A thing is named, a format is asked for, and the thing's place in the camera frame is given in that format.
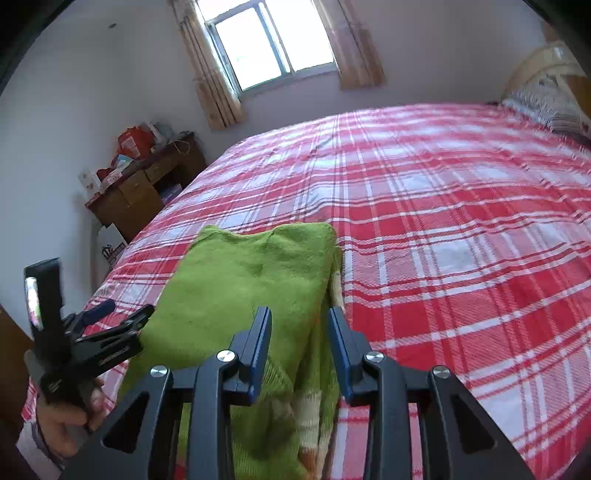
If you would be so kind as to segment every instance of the pillow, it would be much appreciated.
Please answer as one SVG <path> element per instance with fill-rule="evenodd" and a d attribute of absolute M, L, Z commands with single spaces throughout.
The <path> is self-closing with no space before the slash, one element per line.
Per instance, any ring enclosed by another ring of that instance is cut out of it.
<path fill-rule="evenodd" d="M 562 91 L 553 75 L 513 90 L 503 105 L 529 116 L 558 134 L 591 140 L 591 121 L 577 102 Z"/>

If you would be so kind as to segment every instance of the sleeve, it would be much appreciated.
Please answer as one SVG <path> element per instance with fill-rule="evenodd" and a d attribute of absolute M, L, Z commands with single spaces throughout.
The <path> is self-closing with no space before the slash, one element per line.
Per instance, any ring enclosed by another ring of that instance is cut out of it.
<path fill-rule="evenodd" d="M 17 441 L 17 448 L 40 480 L 57 480 L 61 470 L 47 457 L 43 442 L 39 439 L 37 422 L 24 424 Z"/>

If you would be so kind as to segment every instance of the white box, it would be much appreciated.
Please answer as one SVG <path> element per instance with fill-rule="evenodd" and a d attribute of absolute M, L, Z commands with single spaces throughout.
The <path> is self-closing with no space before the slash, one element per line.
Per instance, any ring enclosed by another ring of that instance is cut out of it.
<path fill-rule="evenodd" d="M 115 225 L 102 227 L 99 230 L 99 251 L 112 268 L 120 259 L 127 242 L 123 239 Z"/>
<path fill-rule="evenodd" d="M 88 199 L 91 199 L 95 193 L 99 192 L 100 180 L 96 174 L 91 173 L 88 168 L 84 169 L 78 174 L 78 180 L 80 180 L 80 183 L 84 187 L 84 191 L 86 192 Z"/>

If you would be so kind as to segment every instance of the plaid pattern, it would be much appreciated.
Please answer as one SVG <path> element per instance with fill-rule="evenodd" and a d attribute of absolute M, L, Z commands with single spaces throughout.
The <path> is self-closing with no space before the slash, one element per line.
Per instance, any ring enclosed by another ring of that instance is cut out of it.
<path fill-rule="evenodd" d="M 330 222 L 351 326 L 403 365 L 449 366 L 536 477 L 557 478 L 591 434 L 590 169 L 590 152 L 495 106 L 365 110 L 248 138 L 137 236 L 89 303 L 116 312 L 88 333 L 157 303 L 204 225 Z M 113 400 L 125 370 L 105 374 Z M 362 477 L 367 420 L 340 405 L 332 479 Z M 415 441 L 416 476 L 419 454 Z"/>

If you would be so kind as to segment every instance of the beige curtain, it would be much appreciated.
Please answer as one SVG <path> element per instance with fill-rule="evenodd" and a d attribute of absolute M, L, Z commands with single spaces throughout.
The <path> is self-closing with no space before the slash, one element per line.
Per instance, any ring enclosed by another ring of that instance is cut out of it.
<path fill-rule="evenodd" d="M 195 72 L 195 90 L 212 130 L 244 119 L 240 100 L 228 80 L 205 21 L 194 0 L 168 0 L 174 10 L 185 48 Z"/>
<path fill-rule="evenodd" d="M 382 63 L 367 28 L 350 0 L 312 0 L 326 29 L 343 89 L 373 87 L 385 81 Z"/>

